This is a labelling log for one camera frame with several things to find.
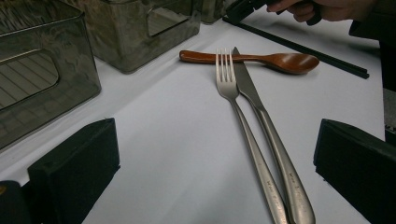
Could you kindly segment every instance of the black chopstick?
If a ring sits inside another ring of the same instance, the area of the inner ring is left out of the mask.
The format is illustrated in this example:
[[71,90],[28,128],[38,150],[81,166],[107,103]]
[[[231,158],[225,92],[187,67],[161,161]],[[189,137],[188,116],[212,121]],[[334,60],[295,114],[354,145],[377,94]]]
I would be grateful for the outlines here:
[[240,27],[240,28],[242,28],[244,30],[247,30],[247,31],[249,31],[249,32],[251,32],[251,33],[253,33],[255,35],[260,35],[260,36],[262,36],[264,38],[272,40],[272,41],[274,41],[274,42],[276,42],[278,44],[281,44],[283,46],[286,46],[286,47],[288,47],[290,49],[297,50],[297,51],[299,51],[301,53],[311,54],[311,55],[317,57],[322,62],[330,64],[330,65],[332,65],[334,67],[337,67],[337,68],[339,68],[341,70],[344,70],[344,71],[346,71],[348,73],[351,73],[351,74],[353,74],[355,76],[362,77],[364,79],[367,79],[370,76],[367,73],[367,69],[364,69],[362,67],[358,67],[357,65],[354,65],[352,63],[344,62],[344,61],[336,59],[336,58],[334,58],[334,57],[332,57],[330,55],[327,55],[327,54],[321,53],[319,51],[316,51],[314,49],[310,49],[310,48],[307,48],[305,46],[296,44],[296,43],[291,42],[291,41],[289,41],[287,39],[279,37],[277,35],[271,35],[271,34],[269,34],[267,32],[264,32],[262,30],[254,28],[254,27],[251,27],[251,26],[246,25],[244,23],[241,23],[241,22],[233,23],[227,17],[223,17],[222,19],[224,21],[234,25],[234,26]]

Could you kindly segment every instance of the cutlery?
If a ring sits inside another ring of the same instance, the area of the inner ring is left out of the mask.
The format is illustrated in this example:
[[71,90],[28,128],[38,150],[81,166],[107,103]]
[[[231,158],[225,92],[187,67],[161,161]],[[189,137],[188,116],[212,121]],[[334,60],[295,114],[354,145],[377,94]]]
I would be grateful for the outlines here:
[[288,47],[290,49],[294,49],[294,50],[299,51],[301,53],[311,54],[311,55],[317,57],[320,61],[322,61],[324,63],[327,63],[329,65],[332,65],[332,66],[334,66],[336,68],[339,68],[339,69],[341,69],[343,71],[346,71],[346,72],[348,72],[348,73],[350,73],[352,75],[355,75],[357,77],[361,77],[361,78],[364,78],[364,79],[367,79],[367,78],[370,77],[370,74],[367,73],[367,69],[359,67],[356,64],[352,64],[352,63],[348,63],[348,62],[342,61],[342,60],[340,60],[338,58],[334,58],[334,57],[332,57],[332,56],[330,56],[328,54],[319,52],[319,51],[317,51],[315,49],[307,48],[305,46],[302,46],[302,45],[299,45],[299,44],[294,43],[292,41],[289,41],[288,39],[282,38],[280,36],[269,34],[269,33],[265,32],[264,30],[257,29],[255,27],[246,25],[246,24],[244,24],[242,22],[239,22],[239,23],[235,24],[235,23],[232,23],[230,21],[230,19],[227,18],[227,17],[223,17],[222,19],[223,19],[223,21],[226,21],[226,22],[228,22],[228,23],[230,23],[232,25],[235,25],[235,26],[237,26],[239,28],[242,28],[242,29],[244,29],[246,31],[249,31],[249,32],[251,32],[251,33],[253,33],[255,35],[259,35],[259,36],[264,37],[264,38],[266,38],[268,40],[274,41],[277,44],[283,45],[283,46]]
[[255,162],[257,174],[259,176],[262,190],[264,192],[266,201],[270,208],[271,214],[273,216],[273,221],[276,224],[287,224],[288,220],[286,217],[285,206],[282,201],[282,197],[276,187],[276,183],[271,176],[268,166],[262,156],[259,146],[253,136],[248,122],[245,119],[242,110],[236,102],[236,97],[239,95],[239,91],[236,85],[236,79],[233,72],[233,60],[230,52],[230,59],[226,60],[227,55],[223,55],[220,52],[220,59],[218,50],[216,52],[216,82],[218,86],[219,94],[227,99],[233,106],[238,118],[241,122],[242,128],[245,133],[247,144],[249,146],[251,156]]
[[[201,53],[190,50],[181,50],[179,53],[181,61],[189,63],[215,63],[216,55]],[[235,62],[251,61],[264,63],[275,70],[293,74],[306,74],[319,64],[319,59],[315,56],[302,53],[277,53],[270,55],[233,55]]]
[[[233,49],[233,54],[238,54],[238,49]],[[254,87],[248,70],[243,63],[234,63],[233,69],[238,82],[239,91],[247,97],[252,105],[256,116],[259,118],[262,128],[269,142],[270,148],[276,158],[276,165],[281,173],[286,205],[289,213],[289,221],[292,224],[313,224],[315,215],[309,202],[308,196],[304,190],[303,183],[290,160],[288,152],[276,132],[276,128],[271,118],[264,108],[259,94]]]

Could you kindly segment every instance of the white surface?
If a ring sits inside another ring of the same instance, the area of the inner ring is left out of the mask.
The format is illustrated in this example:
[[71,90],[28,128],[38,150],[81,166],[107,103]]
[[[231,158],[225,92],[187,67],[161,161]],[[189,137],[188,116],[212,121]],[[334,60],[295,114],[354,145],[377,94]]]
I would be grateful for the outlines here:
[[[315,172],[313,156],[322,119],[354,125],[384,139],[379,59],[364,49],[374,41],[347,35],[348,22],[306,27],[287,13],[256,12],[246,19],[268,32],[330,52],[369,70],[362,79],[321,63],[292,77],[247,63],[256,89],[304,183],[317,223],[368,223]],[[27,167],[83,126],[115,118],[120,169],[85,224],[271,223],[239,121],[218,94],[214,65],[182,63],[182,49],[241,53],[293,52],[223,21],[131,75],[97,62],[99,96],[0,154],[0,179],[28,181]],[[262,153],[277,179],[259,122],[240,97]]]

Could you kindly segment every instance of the hand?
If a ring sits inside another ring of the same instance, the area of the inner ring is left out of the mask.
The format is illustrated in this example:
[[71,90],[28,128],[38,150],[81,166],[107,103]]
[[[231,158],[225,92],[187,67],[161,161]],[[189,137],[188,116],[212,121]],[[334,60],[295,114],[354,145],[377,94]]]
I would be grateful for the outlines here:
[[[320,14],[326,21],[363,21],[377,0],[314,0],[320,6]],[[315,12],[310,1],[281,0],[267,7],[269,12],[287,10],[294,19],[303,22],[311,19]]]

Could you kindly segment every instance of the transparent plastic container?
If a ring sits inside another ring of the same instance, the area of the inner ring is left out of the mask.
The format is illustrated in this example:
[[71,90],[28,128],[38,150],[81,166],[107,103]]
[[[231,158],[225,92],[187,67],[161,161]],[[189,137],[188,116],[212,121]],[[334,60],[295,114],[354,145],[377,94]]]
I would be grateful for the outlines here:
[[0,148],[100,90],[80,10],[54,0],[0,1]]
[[84,10],[93,54],[131,74],[197,35],[201,0],[63,0]]

